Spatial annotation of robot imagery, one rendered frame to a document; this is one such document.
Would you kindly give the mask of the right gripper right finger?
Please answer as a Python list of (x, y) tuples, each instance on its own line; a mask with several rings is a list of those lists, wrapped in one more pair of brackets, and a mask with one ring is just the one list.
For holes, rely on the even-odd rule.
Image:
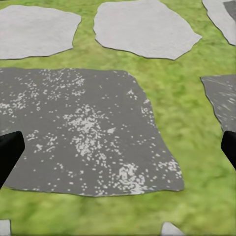
[(236, 169), (236, 132), (224, 132), (221, 148)]

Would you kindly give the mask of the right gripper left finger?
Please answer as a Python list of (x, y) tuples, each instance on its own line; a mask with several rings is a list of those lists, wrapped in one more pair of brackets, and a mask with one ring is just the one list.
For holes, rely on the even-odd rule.
[(25, 150), (25, 141), (21, 131), (0, 136), (0, 188), (17, 164)]

